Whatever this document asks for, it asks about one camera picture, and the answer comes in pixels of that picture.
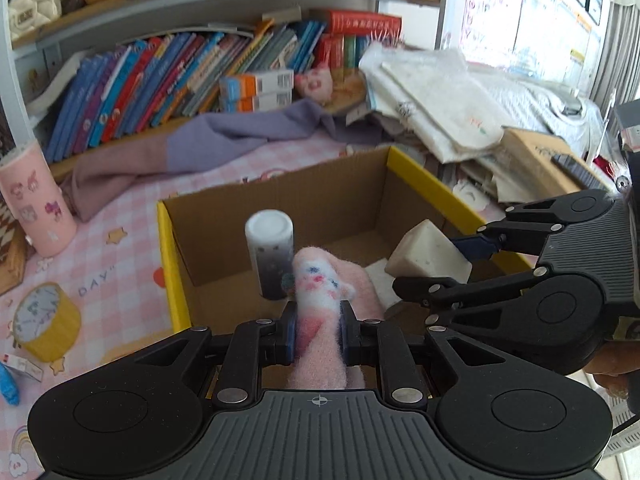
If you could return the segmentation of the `wooden chess box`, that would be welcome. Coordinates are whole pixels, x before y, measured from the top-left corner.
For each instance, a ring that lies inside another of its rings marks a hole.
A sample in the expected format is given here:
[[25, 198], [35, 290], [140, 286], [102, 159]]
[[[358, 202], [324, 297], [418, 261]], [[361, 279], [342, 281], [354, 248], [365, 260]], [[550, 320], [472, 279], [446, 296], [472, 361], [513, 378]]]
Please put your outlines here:
[[21, 284], [24, 278], [27, 243], [24, 230], [1, 201], [0, 295]]

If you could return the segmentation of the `white shelf unit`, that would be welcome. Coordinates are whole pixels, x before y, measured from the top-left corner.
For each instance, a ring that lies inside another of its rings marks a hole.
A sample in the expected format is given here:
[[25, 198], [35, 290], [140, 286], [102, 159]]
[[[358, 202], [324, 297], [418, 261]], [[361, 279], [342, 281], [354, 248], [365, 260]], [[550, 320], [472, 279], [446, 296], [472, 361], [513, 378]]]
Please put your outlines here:
[[103, 0], [67, 14], [12, 41], [8, 0], [1, 0], [1, 104], [17, 143], [34, 136], [22, 84], [30, 68], [56, 73], [66, 55], [78, 50], [119, 44], [165, 29], [208, 22], [253, 21], [266, 12], [298, 4], [303, 8], [375, 9], [381, 1], [438, 10], [435, 44], [442, 43], [446, 0]]

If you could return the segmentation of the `pink checkered tablecloth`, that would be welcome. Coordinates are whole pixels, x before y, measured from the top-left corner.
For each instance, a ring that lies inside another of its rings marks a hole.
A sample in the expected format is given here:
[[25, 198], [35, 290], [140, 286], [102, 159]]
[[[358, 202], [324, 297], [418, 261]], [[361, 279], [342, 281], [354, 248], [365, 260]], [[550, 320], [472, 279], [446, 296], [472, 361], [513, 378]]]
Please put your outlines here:
[[227, 165], [202, 174], [152, 179], [130, 188], [97, 216], [79, 226], [70, 246], [52, 258], [32, 257], [23, 284], [1, 298], [1, 350], [18, 356], [11, 328], [20, 301], [35, 287], [55, 283], [81, 314], [76, 342], [61, 361], [43, 365], [43, 378], [15, 378], [21, 402], [1, 405], [1, 475], [35, 479], [42, 471], [26, 424], [32, 404], [63, 380], [93, 370], [133, 348], [172, 332], [160, 262], [157, 204], [219, 186], [221, 206], [195, 201], [193, 219], [208, 221], [228, 212], [241, 191], [256, 191], [270, 179], [344, 156], [355, 165], [356, 152], [318, 132], [307, 140], [269, 143]]

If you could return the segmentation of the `orange white boxes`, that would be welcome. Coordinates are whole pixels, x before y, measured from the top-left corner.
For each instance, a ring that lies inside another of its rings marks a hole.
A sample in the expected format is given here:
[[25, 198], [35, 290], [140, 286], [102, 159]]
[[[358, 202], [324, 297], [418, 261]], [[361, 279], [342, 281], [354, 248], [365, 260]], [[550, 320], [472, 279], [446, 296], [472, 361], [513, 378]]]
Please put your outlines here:
[[292, 103], [294, 72], [280, 68], [228, 76], [219, 87], [224, 113], [271, 112]]

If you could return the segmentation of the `pink knit glove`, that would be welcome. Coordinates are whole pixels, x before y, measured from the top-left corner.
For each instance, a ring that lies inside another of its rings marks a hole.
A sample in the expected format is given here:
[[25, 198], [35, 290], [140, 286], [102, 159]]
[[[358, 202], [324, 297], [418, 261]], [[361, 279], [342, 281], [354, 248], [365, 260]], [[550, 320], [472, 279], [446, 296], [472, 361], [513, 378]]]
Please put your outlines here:
[[293, 274], [283, 284], [296, 302], [295, 356], [288, 388], [362, 389], [358, 365], [349, 366], [341, 350], [341, 304], [347, 301], [359, 321], [382, 320], [384, 308], [367, 272], [358, 264], [319, 247], [305, 247], [293, 258]]

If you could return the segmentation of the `alphabet wall poster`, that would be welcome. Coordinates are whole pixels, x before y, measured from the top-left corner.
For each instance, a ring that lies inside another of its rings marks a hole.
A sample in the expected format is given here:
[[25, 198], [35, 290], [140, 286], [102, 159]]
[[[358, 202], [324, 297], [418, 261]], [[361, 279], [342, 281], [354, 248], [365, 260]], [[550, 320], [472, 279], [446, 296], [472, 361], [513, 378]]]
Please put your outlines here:
[[576, 0], [465, 0], [460, 49], [470, 62], [577, 87], [590, 36]]

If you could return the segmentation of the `row of books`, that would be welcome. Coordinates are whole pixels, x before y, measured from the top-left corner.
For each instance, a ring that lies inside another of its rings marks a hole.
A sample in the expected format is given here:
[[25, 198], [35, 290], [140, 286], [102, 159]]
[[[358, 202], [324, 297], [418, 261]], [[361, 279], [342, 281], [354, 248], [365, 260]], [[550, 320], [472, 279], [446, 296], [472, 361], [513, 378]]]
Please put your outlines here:
[[55, 164], [175, 119], [221, 112], [219, 85], [228, 76], [287, 68], [295, 78], [326, 64], [333, 93], [324, 105], [350, 101], [361, 91], [358, 63], [370, 43], [399, 38], [329, 34], [322, 21], [290, 9], [247, 30], [191, 27], [79, 51], [43, 95], [60, 107], [44, 158]]

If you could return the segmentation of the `pink pig plush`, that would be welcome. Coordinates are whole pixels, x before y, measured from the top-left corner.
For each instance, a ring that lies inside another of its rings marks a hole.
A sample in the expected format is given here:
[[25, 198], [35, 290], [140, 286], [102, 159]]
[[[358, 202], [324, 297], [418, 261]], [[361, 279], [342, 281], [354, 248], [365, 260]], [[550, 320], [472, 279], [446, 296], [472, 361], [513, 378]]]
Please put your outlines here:
[[301, 98], [324, 105], [332, 99], [333, 78], [329, 66], [320, 64], [294, 78], [294, 88]]

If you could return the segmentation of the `blue crumpled wrapper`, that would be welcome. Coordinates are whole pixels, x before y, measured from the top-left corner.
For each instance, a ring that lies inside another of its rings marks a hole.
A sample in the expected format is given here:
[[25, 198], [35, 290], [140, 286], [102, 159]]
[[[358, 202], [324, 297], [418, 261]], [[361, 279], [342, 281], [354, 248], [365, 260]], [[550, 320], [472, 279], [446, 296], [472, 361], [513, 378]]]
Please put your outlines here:
[[7, 404], [12, 406], [20, 404], [20, 390], [12, 374], [3, 364], [0, 365], [0, 393]]

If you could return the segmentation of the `cream white block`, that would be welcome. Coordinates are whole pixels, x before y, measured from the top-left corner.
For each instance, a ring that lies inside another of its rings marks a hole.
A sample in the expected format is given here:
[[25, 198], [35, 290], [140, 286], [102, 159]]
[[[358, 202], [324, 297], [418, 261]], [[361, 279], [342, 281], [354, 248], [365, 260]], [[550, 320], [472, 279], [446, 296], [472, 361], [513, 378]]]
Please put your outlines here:
[[431, 220], [424, 220], [404, 235], [385, 272], [393, 278], [452, 278], [465, 284], [472, 263]]

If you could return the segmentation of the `red thick book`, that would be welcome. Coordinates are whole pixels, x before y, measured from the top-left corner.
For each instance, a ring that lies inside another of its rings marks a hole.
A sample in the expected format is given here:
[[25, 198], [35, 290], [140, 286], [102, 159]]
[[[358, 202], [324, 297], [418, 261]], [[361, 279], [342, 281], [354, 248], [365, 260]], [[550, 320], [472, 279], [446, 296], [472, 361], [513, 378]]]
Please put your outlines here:
[[312, 9], [308, 18], [322, 21], [329, 34], [337, 35], [398, 38], [402, 29], [400, 16], [366, 11]]

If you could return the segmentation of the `dark blue spray bottle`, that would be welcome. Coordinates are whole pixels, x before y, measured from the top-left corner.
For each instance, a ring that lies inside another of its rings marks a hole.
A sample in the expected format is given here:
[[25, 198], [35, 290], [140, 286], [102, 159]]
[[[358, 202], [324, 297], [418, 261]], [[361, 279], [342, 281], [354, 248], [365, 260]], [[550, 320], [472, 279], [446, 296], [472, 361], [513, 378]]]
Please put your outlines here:
[[245, 222], [245, 238], [260, 296], [284, 298], [282, 278], [292, 272], [294, 257], [293, 221], [280, 210], [257, 211]]

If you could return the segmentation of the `small printed carton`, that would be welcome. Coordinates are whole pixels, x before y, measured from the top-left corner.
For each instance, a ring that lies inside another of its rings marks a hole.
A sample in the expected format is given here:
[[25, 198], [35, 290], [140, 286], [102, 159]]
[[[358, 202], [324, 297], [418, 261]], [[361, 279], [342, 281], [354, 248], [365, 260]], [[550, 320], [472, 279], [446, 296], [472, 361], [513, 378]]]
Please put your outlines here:
[[29, 359], [14, 354], [5, 353], [1, 357], [1, 363], [12, 372], [29, 377], [36, 382], [42, 382], [43, 370], [41, 367], [29, 361]]

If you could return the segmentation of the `pink cylinder container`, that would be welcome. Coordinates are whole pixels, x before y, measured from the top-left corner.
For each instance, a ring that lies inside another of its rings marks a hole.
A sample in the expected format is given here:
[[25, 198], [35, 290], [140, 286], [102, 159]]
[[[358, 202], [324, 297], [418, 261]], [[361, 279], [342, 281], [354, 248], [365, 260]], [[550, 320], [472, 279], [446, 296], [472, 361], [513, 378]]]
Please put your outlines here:
[[70, 244], [77, 224], [36, 140], [2, 157], [0, 184], [9, 210], [41, 257], [56, 256]]

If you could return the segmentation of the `yellow tape roll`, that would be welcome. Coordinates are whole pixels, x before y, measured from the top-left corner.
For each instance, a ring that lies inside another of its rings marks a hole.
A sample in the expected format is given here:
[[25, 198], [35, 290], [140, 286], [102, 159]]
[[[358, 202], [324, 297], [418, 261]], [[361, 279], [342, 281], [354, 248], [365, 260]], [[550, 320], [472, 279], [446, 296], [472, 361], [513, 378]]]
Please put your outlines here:
[[75, 344], [81, 314], [59, 284], [43, 283], [18, 304], [12, 333], [17, 344], [43, 363], [62, 359]]

